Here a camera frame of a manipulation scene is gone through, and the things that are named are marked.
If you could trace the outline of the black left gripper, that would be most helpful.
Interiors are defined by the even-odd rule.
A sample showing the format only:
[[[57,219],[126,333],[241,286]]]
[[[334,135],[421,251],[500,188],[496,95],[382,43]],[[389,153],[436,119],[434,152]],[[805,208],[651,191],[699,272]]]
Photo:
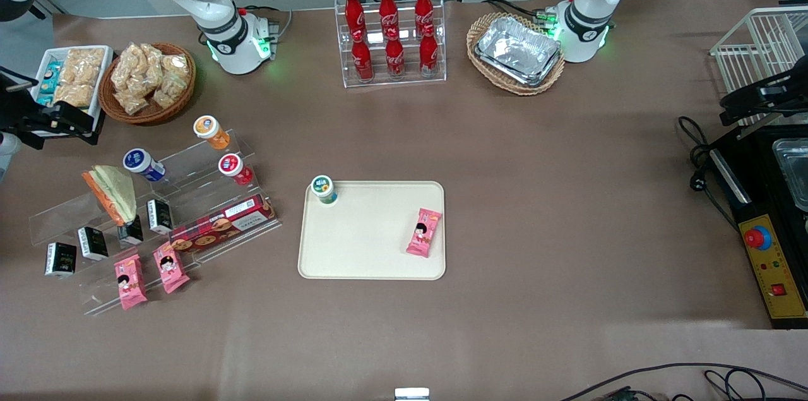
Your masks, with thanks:
[[[737,124],[764,112],[798,114],[807,111],[807,76],[805,72],[792,73],[776,83],[758,88],[739,88],[722,98],[721,123]]]

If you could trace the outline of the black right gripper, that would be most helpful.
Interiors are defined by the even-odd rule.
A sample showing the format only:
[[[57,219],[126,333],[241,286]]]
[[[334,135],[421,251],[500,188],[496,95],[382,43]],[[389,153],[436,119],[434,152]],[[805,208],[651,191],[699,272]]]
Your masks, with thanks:
[[[44,147],[44,137],[37,135],[43,131],[49,136],[77,138],[86,144],[97,144],[95,117],[71,104],[60,104],[60,123],[68,128],[58,129],[52,118],[52,108],[38,104],[23,90],[1,93],[1,130],[14,135],[34,150]]]

